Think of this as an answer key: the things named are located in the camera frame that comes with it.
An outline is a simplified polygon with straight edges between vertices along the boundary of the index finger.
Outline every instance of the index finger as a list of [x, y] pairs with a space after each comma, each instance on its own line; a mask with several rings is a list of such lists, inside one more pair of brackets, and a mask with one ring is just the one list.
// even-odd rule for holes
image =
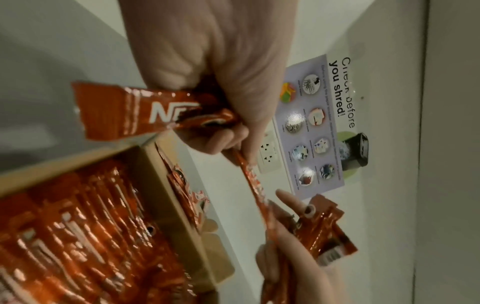
[[275, 191], [276, 196], [281, 200], [287, 207], [292, 209], [298, 216], [302, 216], [305, 213], [306, 205], [299, 200], [296, 196], [290, 192], [277, 189]]

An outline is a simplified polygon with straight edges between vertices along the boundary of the circular icon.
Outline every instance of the circular icon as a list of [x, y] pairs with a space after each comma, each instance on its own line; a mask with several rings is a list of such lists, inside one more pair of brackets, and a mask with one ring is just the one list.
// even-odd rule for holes
[[340, 153], [340, 160], [346, 160], [350, 157], [350, 147], [343, 141], [338, 143], [338, 151]]
[[313, 145], [315, 152], [318, 154], [325, 153], [330, 147], [330, 142], [327, 138], [320, 138], [316, 144]]
[[296, 133], [300, 131], [300, 129], [302, 128], [303, 122], [304, 122], [304, 117], [302, 115], [300, 115], [299, 113], [293, 113], [293, 114], [290, 114], [289, 117], [287, 118], [285, 128], [290, 133]]
[[281, 87], [280, 100], [283, 103], [292, 102], [295, 99], [296, 91], [293, 84], [285, 82]]
[[293, 157], [296, 160], [306, 160], [309, 155], [309, 150], [304, 145], [299, 145], [293, 150]]
[[311, 169], [304, 169], [302, 175], [298, 179], [298, 182], [302, 186], [309, 186], [313, 183], [315, 177], [315, 172]]
[[320, 108], [313, 109], [308, 115], [308, 121], [312, 126], [319, 126], [324, 122], [324, 120], [325, 112]]
[[320, 88], [320, 78], [315, 74], [310, 74], [303, 79], [301, 87], [305, 93], [315, 94]]
[[320, 168], [320, 176], [323, 179], [329, 179], [335, 175], [335, 168], [332, 165], [323, 165]]

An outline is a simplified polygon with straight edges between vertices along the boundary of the barcode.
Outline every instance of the barcode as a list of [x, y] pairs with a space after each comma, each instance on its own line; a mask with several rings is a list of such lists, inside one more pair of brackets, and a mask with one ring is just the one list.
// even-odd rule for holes
[[344, 256], [344, 246], [340, 245], [325, 251], [316, 259], [316, 261], [320, 266], [328, 266]]

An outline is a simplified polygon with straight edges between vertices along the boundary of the gray surface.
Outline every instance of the gray surface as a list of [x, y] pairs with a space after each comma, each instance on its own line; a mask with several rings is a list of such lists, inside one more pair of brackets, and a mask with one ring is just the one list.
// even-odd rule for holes
[[[305, 93], [300, 87], [304, 77], [310, 74], [317, 75], [321, 80], [319, 90], [311, 95]], [[296, 97], [287, 104], [279, 102], [275, 113], [275, 121], [278, 126], [282, 154], [287, 164], [295, 195], [299, 199], [306, 199], [318, 193], [342, 187], [345, 183], [340, 163], [340, 153], [336, 149], [336, 114], [330, 92], [329, 67], [326, 55], [288, 67], [284, 81], [295, 85]], [[309, 123], [308, 116], [316, 108], [323, 110], [325, 119], [321, 125], [312, 126]], [[285, 128], [285, 123], [292, 115], [305, 118], [302, 128], [296, 133], [290, 133]], [[314, 144], [321, 138], [327, 138], [330, 147], [326, 153], [319, 155], [314, 152]], [[293, 156], [290, 157], [292, 150], [298, 145], [304, 145], [308, 148], [308, 157], [303, 161], [298, 161]], [[335, 173], [330, 179], [321, 178], [320, 169], [324, 165], [332, 165], [335, 168]], [[305, 170], [315, 172], [315, 177], [309, 186], [302, 186], [298, 181]]]
[[72, 0], [2, 1], [0, 67], [0, 172], [106, 145], [84, 139], [71, 81], [144, 86], [125, 38]]
[[417, 304], [480, 303], [480, 2], [430, 2], [418, 179]]
[[[190, 156], [188, 149], [185, 146], [177, 147], [178, 151], [178, 161], [179, 165], [185, 173], [185, 176], [188, 178], [192, 191], [200, 191], [208, 195], [205, 190], [204, 184], [200, 178], [200, 175], [195, 167], [194, 161]], [[250, 289], [250, 285], [247, 282], [245, 274], [242, 271], [242, 267], [239, 264], [237, 257], [235, 256], [232, 245], [225, 234], [224, 229], [220, 224], [220, 219], [215, 212], [215, 202], [212, 202], [210, 208], [207, 211], [207, 217], [214, 220], [218, 224], [218, 236], [221, 239], [222, 244], [225, 246], [225, 249], [230, 257], [230, 260], [235, 267], [235, 274], [233, 277], [229, 278], [227, 281], [222, 283], [219, 287], [220, 293], [220, 303], [228, 304], [250, 304], [255, 303], [253, 292]]]

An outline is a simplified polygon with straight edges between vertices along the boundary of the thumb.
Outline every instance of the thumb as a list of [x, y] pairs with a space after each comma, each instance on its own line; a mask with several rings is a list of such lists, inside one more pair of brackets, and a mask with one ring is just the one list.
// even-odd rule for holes
[[292, 264], [297, 276], [314, 276], [319, 266], [310, 252], [282, 224], [277, 223], [277, 246]]

